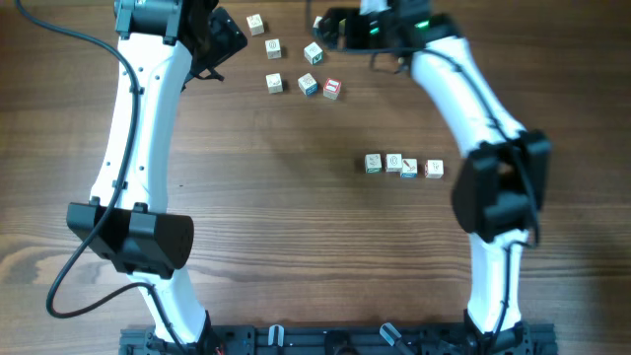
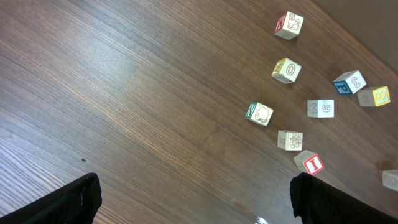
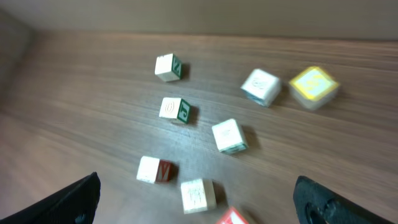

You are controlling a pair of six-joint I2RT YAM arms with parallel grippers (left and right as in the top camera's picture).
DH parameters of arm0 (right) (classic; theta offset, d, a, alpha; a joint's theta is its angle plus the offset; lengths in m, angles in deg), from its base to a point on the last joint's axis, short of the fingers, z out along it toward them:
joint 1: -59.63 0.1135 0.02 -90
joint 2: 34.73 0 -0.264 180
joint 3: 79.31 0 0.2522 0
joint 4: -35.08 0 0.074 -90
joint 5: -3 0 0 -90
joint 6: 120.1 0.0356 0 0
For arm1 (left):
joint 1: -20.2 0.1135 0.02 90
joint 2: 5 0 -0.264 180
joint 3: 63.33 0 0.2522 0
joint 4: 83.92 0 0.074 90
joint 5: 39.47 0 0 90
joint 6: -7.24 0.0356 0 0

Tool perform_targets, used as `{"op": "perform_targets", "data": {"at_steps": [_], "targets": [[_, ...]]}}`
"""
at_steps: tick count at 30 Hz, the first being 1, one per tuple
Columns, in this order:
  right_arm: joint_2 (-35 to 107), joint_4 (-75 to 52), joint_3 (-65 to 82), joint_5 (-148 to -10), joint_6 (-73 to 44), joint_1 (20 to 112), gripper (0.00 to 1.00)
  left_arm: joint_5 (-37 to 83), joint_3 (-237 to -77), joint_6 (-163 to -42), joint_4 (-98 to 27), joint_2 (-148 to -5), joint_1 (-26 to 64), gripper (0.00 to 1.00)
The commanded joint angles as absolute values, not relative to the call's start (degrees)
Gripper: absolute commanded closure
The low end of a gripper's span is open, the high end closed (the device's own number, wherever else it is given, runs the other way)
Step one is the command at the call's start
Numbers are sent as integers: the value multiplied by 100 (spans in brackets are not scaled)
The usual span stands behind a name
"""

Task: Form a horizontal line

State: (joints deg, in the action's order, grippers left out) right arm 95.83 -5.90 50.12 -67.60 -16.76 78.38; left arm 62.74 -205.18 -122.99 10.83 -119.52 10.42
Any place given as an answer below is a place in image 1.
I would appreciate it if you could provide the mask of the wooden block green top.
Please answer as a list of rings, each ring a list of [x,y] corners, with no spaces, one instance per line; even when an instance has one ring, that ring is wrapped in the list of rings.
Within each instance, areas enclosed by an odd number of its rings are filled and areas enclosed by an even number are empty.
[[[315,41],[304,48],[304,55],[311,65],[317,65],[323,60],[323,50]]]

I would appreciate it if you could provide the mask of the wooden block plain back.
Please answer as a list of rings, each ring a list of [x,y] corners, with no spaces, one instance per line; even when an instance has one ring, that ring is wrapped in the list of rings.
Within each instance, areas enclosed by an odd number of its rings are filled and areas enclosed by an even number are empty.
[[[402,155],[401,154],[386,154],[386,172],[387,173],[400,173],[402,171]]]

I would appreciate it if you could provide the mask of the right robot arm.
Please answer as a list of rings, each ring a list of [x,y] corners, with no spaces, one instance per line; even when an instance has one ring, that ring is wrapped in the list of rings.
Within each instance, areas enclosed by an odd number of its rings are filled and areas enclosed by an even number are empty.
[[[464,350],[531,349],[519,309],[522,254],[540,241],[551,143],[514,119],[479,71],[453,18],[428,1],[364,1],[332,7],[313,25],[327,49],[390,54],[423,88],[448,125],[463,165],[452,207],[471,250]]]

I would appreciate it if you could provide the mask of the wooden block green side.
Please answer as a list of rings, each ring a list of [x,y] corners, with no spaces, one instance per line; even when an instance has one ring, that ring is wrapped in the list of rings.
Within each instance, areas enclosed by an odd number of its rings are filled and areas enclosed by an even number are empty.
[[[383,169],[380,154],[367,154],[365,156],[365,171],[367,174],[380,173]]]

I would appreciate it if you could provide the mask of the wooden block yellow top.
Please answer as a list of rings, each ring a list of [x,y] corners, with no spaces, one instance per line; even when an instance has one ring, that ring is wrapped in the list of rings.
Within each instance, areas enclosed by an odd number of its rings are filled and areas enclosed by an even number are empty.
[[[315,17],[315,20],[314,20],[314,23],[313,23],[313,29],[318,29],[318,25],[319,25],[319,22],[321,21],[321,19],[322,19],[321,16],[316,16]]]

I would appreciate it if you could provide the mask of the wooden block red side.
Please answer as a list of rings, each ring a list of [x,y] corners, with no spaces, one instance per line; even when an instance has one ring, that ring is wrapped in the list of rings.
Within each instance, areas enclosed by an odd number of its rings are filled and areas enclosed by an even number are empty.
[[[279,73],[268,74],[265,79],[270,94],[282,93],[284,91],[283,81]]]

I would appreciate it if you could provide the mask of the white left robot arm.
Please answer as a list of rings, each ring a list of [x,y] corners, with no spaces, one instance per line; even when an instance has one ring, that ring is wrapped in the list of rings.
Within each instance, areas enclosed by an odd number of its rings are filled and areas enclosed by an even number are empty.
[[[121,350],[212,353],[219,345],[185,267],[190,217],[167,211],[167,170],[185,84],[218,80],[218,65],[247,45],[215,1],[117,1],[122,57],[105,157],[87,203],[72,203],[69,229],[140,288],[155,322],[142,340],[122,333]]]

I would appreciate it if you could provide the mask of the wooden block red 9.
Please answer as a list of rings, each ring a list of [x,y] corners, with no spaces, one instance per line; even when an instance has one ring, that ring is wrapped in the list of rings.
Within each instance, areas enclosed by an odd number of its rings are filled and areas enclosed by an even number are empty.
[[[444,175],[444,162],[442,160],[427,160],[425,163],[425,178],[441,178]]]

